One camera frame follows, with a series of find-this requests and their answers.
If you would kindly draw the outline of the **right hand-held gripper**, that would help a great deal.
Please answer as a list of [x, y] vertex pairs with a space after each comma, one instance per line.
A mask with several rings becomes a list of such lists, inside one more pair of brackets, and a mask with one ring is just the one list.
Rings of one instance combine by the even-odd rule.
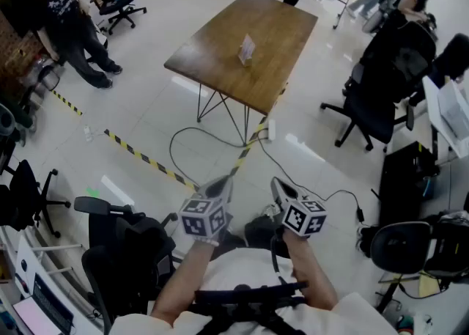
[[[309, 238], [321, 230], [327, 211], [319, 202], [303, 200], [306, 199], [306, 194], [301, 188], [279, 177], [270, 181], [270, 189], [275, 204], [283, 213], [281, 223], [284, 227], [303, 238]], [[283, 206], [283, 200], [293, 201]]]

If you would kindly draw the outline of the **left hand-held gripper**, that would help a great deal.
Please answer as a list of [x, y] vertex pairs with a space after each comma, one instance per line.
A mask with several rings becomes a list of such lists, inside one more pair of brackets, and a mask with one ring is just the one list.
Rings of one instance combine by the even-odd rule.
[[218, 241], [232, 220], [233, 177], [224, 175], [209, 181], [183, 203], [179, 215], [186, 235], [194, 239]]

